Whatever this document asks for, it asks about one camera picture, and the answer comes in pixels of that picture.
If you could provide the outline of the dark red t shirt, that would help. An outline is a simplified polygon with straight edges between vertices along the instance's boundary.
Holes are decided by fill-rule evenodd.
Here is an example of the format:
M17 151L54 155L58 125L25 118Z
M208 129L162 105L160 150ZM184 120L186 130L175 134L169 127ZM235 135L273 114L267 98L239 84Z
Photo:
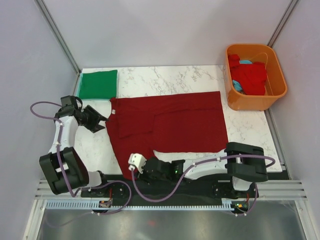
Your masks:
M160 153L217 153L228 143L221 94L214 92L112 98L105 123L116 160L131 180L128 160Z

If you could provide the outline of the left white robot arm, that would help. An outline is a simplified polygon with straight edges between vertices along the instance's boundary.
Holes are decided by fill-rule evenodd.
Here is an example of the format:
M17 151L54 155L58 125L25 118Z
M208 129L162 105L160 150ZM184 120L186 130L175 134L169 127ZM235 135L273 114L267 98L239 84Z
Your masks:
M108 121L92 106L83 107L82 100L73 95L61 99L60 109L54 117L55 135L51 148L39 158L39 165L51 191L55 195L70 193L75 197L81 188L92 188L99 197L110 191L108 182L102 180L99 171L88 171L75 150L76 133L85 127L91 133L104 130L100 122Z

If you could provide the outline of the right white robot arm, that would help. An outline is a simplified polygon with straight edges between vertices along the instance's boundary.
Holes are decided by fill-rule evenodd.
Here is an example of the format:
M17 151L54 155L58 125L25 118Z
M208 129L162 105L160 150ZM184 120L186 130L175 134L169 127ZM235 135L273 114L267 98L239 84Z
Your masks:
M146 159L139 153L131 154L129 170L137 170L132 180L137 179L147 184L156 184L166 188L174 185L175 193L183 182L198 182L212 180L217 175L228 175L231 178L229 191L235 197L242 196L253 183L268 181L267 169L275 164L265 156L263 148L259 146L229 142L221 151L197 159L181 159L162 161L158 158Z

